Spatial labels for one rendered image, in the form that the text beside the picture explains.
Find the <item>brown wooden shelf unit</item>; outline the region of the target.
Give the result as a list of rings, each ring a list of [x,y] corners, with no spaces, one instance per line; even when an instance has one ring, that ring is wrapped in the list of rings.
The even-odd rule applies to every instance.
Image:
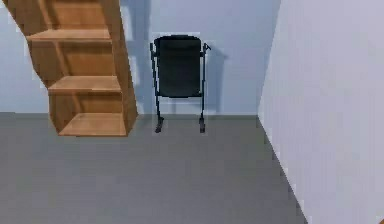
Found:
[[[60,136],[125,137],[138,116],[121,0],[2,0]]]

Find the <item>black bin on frame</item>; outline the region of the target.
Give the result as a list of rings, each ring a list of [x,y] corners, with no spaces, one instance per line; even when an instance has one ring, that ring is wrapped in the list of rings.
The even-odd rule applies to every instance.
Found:
[[[156,102],[156,133],[161,132],[164,122],[160,112],[160,97],[176,99],[200,97],[199,127],[201,133],[205,132],[206,54],[210,49],[206,42],[190,35],[161,36],[150,43]]]

